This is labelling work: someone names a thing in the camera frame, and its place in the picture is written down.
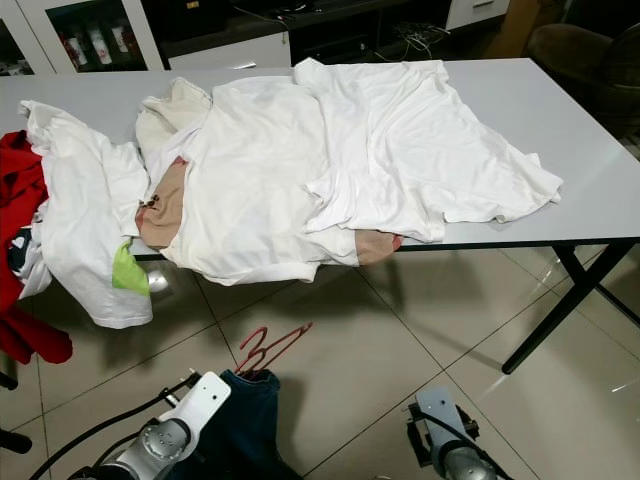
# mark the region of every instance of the cabinet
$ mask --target cabinet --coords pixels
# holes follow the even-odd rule
[[[0,0],[0,76],[54,73],[15,0]]]
[[[57,73],[163,70],[139,0],[17,0]]]
[[[275,33],[169,59],[172,70],[290,67],[289,34]]]
[[[508,8],[509,0],[452,0],[447,30],[504,15]]]

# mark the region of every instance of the red hanger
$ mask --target red hanger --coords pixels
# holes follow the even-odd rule
[[[272,344],[270,344],[268,347],[260,347],[260,345],[262,345],[262,342],[264,342],[264,339],[267,337],[267,327],[260,327],[259,329],[257,329],[255,332],[253,332],[251,335],[249,335],[244,342],[242,342],[242,344],[240,345],[240,350],[242,350],[244,347],[247,346],[247,343],[249,343],[253,337],[255,337],[256,335],[258,335],[259,333],[262,334],[262,337],[260,337],[260,340],[258,341],[258,343],[251,349],[249,350],[249,355],[247,356],[247,358],[245,359],[244,362],[242,362],[240,365],[238,365],[238,367],[235,369],[235,373],[239,373],[243,367],[249,362],[249,360],[251,360],[252,358],[256,357],[256,356],[260,356],[260,358],[258,359],[258,361],[256,363],[254,363],[251,368],[247,368],[245,369],[245,371],[258,371],[258,370],[264,370],[265,368],[267,368],[269,365],[271,365],[271,363],[278,358],[280,355],[282,355],[291,345],[293,345],[295,342],[298,341],[298,339],[304,335],[305,333],[307,333],[309,331],[309,329],[313,326],[313,322],[309,322],[306,325],[303,325],[302,327],[298,327],[295,330],[292,330],[291,332],[287,333],[284,337],[279,338],[278,340],[276,340],[275,342],[273,342]],[[257,368],[258,364],[260,362],[262,362],[266,356],[267,356],[267,352],[275,347],[276,345],[278,345],[279,343],[282,343],[283,341],[285,341],[287,338],[293,337],[295,335],[295,338],[293,340],[291,340],[282,350],[280,350],[278,353],[276,353],[271,360],[267,361],[267,363],[265,363],[262,367]]]

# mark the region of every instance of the jeans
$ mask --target jeans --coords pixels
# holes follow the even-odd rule
[[[196,451],[178,463],[170,480],[301,480],[276,446],[280,382],[268,370],[251,381],[226,370],[231,395],[200,432]]]

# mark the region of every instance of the red garment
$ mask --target red garment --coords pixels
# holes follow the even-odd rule
[[[46,361],[64,362],[71,356],[69,336],[13,308],[22,283],[9,268],[11,240],[47,199],[41,157],[31,151],[26,132],[0,139],[0,349],[22,363],[38,352]]]

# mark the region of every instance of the shelf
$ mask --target shelf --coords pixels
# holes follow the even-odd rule
[[[291,15],[286,19],[288,30],[339,20],[380,8],[401,5],[413,0],[316,0],[316,11]],[[161,40],[160,49],[167,58],[221,47],[231,43],[264,37],[286,31],[278,21],[265,21],[250,15],[227,19],[224,30],[184,40]]]

